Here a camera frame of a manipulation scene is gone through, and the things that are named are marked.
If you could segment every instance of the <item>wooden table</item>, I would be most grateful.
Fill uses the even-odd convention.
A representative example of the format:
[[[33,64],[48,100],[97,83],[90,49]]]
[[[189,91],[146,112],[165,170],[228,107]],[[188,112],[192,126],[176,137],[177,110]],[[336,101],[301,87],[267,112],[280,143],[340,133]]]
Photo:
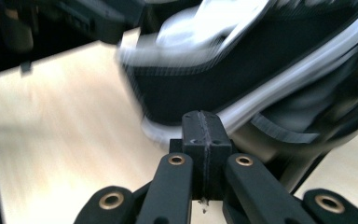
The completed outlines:
[[[0,73],[6,223],[72,223],[95,191],[111,185],[134,191],[153,178],[167,149],[143,134],[115,51],[95,42],[34,62],[29,73]],[[304,188],[334,186],[358,204],[358,137],[345,148],[348,158],[347,152],[337,155],[344,150],[332,153],[327,159],[333,162],[315,172],[322,177],[313,175]],[[203,215],[194,202],[192,222],[224,223],[221,203]]]

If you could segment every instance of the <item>screw hole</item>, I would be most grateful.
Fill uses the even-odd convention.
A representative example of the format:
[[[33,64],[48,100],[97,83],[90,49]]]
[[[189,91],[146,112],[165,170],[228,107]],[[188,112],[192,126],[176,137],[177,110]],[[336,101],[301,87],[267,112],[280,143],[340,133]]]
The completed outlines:
[[[172,165],[182,165],[183,163],[185,163],[185,158],[181,156],[171,156],[168,159],[168,162]]]
[[[324,210],[332,213],[340,214],[345,211],[345,207],[338,199],[330,195],[317,195],[315,197],[316,203]]]
[[[124,195],[121,192],[105,194],[100,200],[100,207],[110,210],[119,207],[124,202]]]
[[[154,224],[169,224],[170,221],[166,217],[158,217],[155,219]]]
[[[294,218],[286,218],[285,220],[284,220],[284,223],[285,224],[300,224],[300,222],[299,221],[297,221],[297,220],[295,220]]]
[[[237,162],[237,164],[242,165],[242,166],[253,165],[253,160],[250,159],[249,157],[245,157],[245,156],[237,157],[237,159],[235,159],[235,161]]]

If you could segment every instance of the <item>black mount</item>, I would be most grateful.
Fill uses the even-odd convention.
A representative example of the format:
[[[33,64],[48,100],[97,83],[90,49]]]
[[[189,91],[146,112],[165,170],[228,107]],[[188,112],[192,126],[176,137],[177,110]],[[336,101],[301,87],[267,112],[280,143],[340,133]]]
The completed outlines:
[[[358,223],[358,208],[326,190],[301,202],[256,157],[238,153],[216,115],[183,116],[183,139],[170,142],[153,180],[130,192],[96,192],[76,218],[81,223],[190,223],[191,201],[223,201],[227,223]]]

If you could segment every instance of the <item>brass insert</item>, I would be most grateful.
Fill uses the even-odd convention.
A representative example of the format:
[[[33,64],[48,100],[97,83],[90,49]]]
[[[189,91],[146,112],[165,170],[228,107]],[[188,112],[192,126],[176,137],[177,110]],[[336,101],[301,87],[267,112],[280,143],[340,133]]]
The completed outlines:
[[[239,156],[239,157],[237,157],[237,159],[235,159],[235,161],[237,162],[237,164],[242,165],[242,166],[253,165],[253,160],[250,159],[249,157],[245,157],[245,156]]]
[[[182,165],[183,163],[185,163],[185,158],[181,156],[171,156],[168,159],[168,162],[172,165]]]
[[[119,207],[124,202],[124,195],[120,192],[105,194],[100,200],[100,207],[110,210]]]
[[[332,213],[341,214],[345,211],[344,204],[338,199],[330,195],[317,195],[315,197],[316,203],[321,206],[324,210],[327,210]]]

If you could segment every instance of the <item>sneaker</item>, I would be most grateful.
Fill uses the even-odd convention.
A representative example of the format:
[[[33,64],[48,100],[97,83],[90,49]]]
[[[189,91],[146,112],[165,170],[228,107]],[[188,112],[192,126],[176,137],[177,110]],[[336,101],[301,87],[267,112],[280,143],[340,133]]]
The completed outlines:
[[[150,4],[137,45],[117,52],[146,135],[180,138],[193,110],[217,114],[233,133],[358,54],[358,0],[250,2]]]

